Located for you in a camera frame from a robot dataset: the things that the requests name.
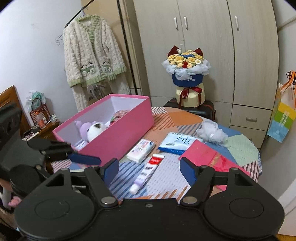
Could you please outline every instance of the wooden headboard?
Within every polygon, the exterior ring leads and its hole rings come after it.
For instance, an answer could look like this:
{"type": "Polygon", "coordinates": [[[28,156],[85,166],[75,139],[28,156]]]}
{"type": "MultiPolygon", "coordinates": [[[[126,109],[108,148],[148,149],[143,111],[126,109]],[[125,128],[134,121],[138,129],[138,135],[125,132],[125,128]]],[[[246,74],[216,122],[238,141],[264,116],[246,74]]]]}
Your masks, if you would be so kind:
{"type": "MultiPolygon", "coordinates": [[[[0,93],[0,107],[10,103],[15,102],[17,106],[23,111],[20,101],[17,97],[17,93],[14,86],[9,87],[7,90],[0,93]]],[[[26,118],[26,115],[22,113],[21,121],[20,121],[20,134],[21,136],[25,131],[30,129],[29,122],[26,118]]]]}

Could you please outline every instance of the pink box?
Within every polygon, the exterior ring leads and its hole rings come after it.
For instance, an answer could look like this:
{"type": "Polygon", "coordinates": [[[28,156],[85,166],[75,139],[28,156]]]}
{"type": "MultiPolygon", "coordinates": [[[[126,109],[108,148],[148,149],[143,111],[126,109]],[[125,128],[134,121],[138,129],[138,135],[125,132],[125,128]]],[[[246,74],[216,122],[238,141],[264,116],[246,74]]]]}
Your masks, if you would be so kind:
{"type": "Polygon", "coordinates": [[[130,110],[79,153],[101,159],[100,166],[112,158],[120,160],[153,126],[150,98],[147,96],[110,94],[85,108],[59,127],[53,134],[59,141],[75,145],[81,140],[74,121],[107,123],[119,110],[130,110]]]}

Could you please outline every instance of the round black disc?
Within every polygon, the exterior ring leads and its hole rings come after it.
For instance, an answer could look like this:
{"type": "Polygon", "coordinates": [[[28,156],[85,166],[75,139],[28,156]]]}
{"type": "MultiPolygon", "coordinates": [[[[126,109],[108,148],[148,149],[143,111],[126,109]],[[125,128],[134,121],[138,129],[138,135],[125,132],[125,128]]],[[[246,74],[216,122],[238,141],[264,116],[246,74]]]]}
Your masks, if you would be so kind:
{"type": "Polygon", "coordinates": [[[28,195],[41,183],[36,170],[28,165],[18,165],[9,171],[13,191],[23,197],[28,195]]]}
{"type": "Polygon", "coordinates": [[[81,231],[94,216],[92,201],[73,190],[50,188],[27,196],[15,209],[20,231],[34,240],[62,240],[81,231]]]}
{"type": "Polygon", "coordinates": [[[278,231],[283,208],[274,198],[261,193],[224,191],[210,197],[204,215],[219,232],[236,239],[260,239],[278,231]]]}

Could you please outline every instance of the luggage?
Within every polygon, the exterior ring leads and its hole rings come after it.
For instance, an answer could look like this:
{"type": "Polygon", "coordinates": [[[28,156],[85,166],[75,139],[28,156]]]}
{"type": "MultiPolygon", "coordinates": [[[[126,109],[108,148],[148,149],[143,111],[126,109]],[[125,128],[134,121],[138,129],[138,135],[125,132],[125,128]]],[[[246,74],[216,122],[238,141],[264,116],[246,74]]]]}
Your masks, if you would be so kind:
{"type": "MultiPolygon", "coordinates": [[[[168,101],[164,107],[173,107],[173,108],[179,108],[179,104],[177,103],[176,98],[171,99],[168,101]]],[[[214,109],[214,104],[206,100],[201,106],[199,107],[183,107],[181,106],[182,110],[188,111],[192,114],[199,115],[201,117],[210,119],[212,121],[215,120],[216,110],[214,109]]]]}

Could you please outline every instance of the stuffed toy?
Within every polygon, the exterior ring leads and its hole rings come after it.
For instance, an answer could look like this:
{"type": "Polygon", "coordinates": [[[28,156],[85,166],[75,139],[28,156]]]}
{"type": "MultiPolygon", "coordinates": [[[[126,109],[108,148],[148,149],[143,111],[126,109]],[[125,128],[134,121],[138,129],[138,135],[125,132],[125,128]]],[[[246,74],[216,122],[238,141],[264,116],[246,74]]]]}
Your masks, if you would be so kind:
{"type": "Polygon", "coordinates": [[[107,126],[102,122],[96,122],[92,124],[91,127],[87,131],[87,139],[91,142],[98,135],[100,135],[104,130],[107,129],[107,126]]]}
{"type": "Polygon", "coordinates": [[[92,124],[97,123],[97,121],[94,121],[92,123],[90,123],[90,122],[82,123],[82,121],[78,120],[78,121],[75,121],[74,123],[75,123],[75,126],[78,129],[78,132],[79,132],[81,138],[83,140],[85,140],[86,142],[88,142],[88,139],[87,139],[87,131],[92,126],[92,124]]]}
{"type": "Polygon", "coordinates": [[[74,122],[81,138],[86,142],[91,142],[94,138],[100,135],[107,126],[104,123],[94,121],[82,123],[80,120],[74,122]]]}

